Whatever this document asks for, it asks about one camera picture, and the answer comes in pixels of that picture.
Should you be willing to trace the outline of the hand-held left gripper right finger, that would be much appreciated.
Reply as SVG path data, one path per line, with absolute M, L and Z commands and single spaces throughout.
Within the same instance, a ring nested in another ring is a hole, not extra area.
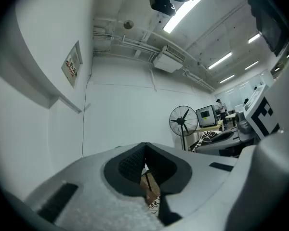
M 231 178 L 238 159 L 181 151 L 145 143 L 145 161 L 160 188 L 159 216 L 145 229 L 176 231 L 224 231 L 237 197 L 223 185 Z

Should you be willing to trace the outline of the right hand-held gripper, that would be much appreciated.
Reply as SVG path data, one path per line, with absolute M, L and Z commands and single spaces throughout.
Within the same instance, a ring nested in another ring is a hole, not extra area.
M 289 62 L 267 89 L 259 85 L 236 113 L 236 131 L 201 140 L 196 148 L 199 154 L 239 157 L 246 146 L 261 141 L 228 216 L 230 231 L 289 231 Z

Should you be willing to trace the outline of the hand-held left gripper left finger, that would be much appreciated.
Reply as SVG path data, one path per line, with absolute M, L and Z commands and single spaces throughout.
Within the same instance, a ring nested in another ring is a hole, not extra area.
M 124 196 L 104 177 L 105 164 L 134 145 L 121 146 L 81 158 L 36 187 L 25 204 L 38 212 L 66 183 L 77 190 L 52 224 L 65 231 L 160 231 L 161 221 L 141 196 Z

